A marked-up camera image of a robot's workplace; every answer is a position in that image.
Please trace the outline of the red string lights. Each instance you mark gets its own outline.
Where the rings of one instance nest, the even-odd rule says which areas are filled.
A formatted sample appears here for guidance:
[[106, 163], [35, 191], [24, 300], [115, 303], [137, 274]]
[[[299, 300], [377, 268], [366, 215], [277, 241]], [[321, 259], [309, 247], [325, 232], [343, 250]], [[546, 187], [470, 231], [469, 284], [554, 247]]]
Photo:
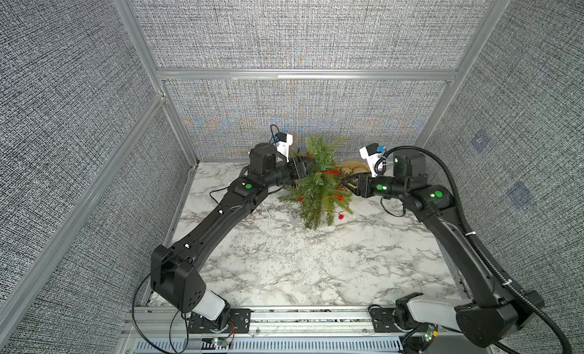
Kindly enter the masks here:
[[329, 168], [311, 173], [296, 186], [301, 218], [308, 229], [332, 226], [349, 201], [342, 190], [340, 171]]

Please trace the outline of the small green christmas tree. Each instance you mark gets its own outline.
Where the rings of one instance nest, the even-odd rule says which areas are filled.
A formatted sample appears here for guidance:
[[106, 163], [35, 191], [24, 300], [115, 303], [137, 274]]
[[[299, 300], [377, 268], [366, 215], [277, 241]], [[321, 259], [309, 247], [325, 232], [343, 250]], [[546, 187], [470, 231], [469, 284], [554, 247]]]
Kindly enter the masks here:
[[307, 229], [331, 226], [354, 213], [350, 208], [351, 193], [342, 185], [345, 173], [335, 160], [336, 150], [344, 141], [343, 137], [331, 142], [321, 136], [308, 137], [305, 156], [315, 162], [314, 169], [304, 179], [286, 187], [278, 198], [282, 203], [299, 206], [301, 221]]

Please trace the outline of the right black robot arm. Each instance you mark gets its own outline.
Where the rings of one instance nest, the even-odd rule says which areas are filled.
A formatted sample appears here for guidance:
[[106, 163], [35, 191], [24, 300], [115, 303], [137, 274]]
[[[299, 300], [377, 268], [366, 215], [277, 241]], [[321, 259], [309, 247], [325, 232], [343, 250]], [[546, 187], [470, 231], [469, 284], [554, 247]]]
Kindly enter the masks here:
[[393, 317], [399, 328], [412, 332], [440, 326], [486, 348], [499, 345], [534, 317], [547, 319], [543, 298], [516, 283], [471, 228], [453, 176], [439, 157], [410, 146], [375, 157], [371, 172], [345, 177], [344, 187], [363, 198], [401, 201], [446, 250], [471, 295], [459, 301], [428, 299], [422, 293], [397, 299]]

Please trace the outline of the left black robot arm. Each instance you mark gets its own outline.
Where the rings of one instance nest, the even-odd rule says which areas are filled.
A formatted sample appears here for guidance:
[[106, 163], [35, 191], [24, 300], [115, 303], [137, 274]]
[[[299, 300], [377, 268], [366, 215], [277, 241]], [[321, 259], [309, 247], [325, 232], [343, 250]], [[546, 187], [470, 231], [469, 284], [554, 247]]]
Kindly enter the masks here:
[[183, 314], [195, 313], [221, 330], [229, 321], [230, 305], [211, 291], [202, 269], [211, 252], [269, 195], [269, 188], [293, 185], [316, 170], [308, 156], [285, 156], [274, 144], [257, 144], [249, 165], [229, 184], [217, 206], [196, 228], [169, 247], [151, 255], [151, 288]]

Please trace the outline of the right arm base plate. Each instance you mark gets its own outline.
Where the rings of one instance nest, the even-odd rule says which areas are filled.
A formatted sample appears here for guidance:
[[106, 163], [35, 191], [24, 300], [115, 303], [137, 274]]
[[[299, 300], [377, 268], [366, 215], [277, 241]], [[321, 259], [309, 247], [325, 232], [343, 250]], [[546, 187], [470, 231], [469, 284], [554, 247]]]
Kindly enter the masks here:
[[367, 312], [371, 318], [374, 332], [377, 334], [408, 332], [408, 330], [400, 328], [395, 323], [393, 316], [394, 308], [384, 308], [380, 305], [373, 304], [367, 308]]

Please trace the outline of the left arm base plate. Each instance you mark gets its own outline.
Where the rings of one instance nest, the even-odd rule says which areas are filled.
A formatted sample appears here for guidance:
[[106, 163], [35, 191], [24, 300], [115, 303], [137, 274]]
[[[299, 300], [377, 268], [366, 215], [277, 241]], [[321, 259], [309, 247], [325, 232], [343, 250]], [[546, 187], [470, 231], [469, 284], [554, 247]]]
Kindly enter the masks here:
[[225, 335], [248, 334], [252, 310], [248, 308], [230, 309], [211, 321], [200, 314], [192, 313], [189, 319], [190, 334]]

